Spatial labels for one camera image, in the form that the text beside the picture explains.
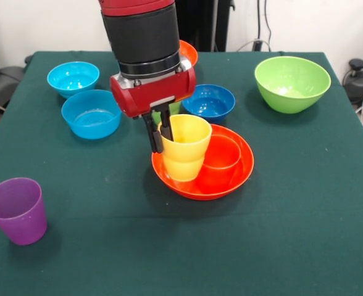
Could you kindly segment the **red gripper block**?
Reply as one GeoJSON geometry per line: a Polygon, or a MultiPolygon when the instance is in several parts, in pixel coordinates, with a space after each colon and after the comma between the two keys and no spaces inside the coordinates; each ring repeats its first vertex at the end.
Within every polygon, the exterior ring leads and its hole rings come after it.
{"type": "Polygon", "coordinates": [[[161,135],[173,141],[169,103],[191,96],[196,87],[196,74],[191,62],[182,58],[180,66],[180,72],[140,79],[139,84],[123,77],[121,73],[110,77],[111,91],[121,111],[130,118],[142,115],[153,153],[162,153],[164,150],[161,135]],[[161,132],[150,114],[158,105],[161,113],[161,132]]]}

